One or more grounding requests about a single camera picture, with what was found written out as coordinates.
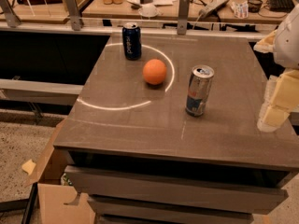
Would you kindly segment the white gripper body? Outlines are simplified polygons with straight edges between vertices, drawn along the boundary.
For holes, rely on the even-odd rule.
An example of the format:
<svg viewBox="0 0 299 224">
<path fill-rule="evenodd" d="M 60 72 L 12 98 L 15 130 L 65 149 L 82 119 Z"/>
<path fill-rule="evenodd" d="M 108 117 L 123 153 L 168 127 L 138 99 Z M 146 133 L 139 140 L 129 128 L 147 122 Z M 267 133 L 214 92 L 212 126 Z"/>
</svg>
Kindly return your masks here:
<svg viewBox="0 0 299 224">
<path fill-rule="evenodd" d="M 285 68 L 299 69 L 299 5 L 279 25 L 273 53 L 276 63 Z"/>
</svg>

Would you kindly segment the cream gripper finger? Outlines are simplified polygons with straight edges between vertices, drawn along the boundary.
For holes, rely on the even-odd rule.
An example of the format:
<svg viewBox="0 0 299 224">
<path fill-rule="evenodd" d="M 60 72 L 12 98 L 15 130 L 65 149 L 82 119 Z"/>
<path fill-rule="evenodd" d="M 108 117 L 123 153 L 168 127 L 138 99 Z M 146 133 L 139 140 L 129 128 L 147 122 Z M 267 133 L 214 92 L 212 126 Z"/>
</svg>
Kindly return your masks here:
<svg viewBox="0 0 299 224">
<path fill-rule="evenodd" d="M 253 49 L 261 53 L 273 52 L 276 33 L 276 30 L 272 31 L 269 35 L 258 41 Z"/>
<path fill-rule="evenodd" d="M 299 106 L 299 71 L 286 69 L 279 77 L 270 76 L 265 87 L 257 127 L 271 133 L 281 127 Z"/>
</svg>

